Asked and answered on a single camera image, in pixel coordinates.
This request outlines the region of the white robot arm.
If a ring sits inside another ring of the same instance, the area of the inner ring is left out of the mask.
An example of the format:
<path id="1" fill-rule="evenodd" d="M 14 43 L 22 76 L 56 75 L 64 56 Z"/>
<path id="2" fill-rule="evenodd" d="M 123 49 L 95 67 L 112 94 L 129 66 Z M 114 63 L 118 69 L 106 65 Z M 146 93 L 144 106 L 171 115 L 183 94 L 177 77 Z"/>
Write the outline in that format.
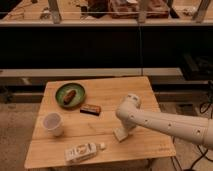
<path id="1" fill-rule="evenodd" d="M 122 124 L 114 130 L 119 142 L 136 126 L 142 126 L 213 150 L 213 119 L 151 112 L 142 110 L 140 105 L 137 95 L 128 94 L 116 109 L 116 117 Z"/>

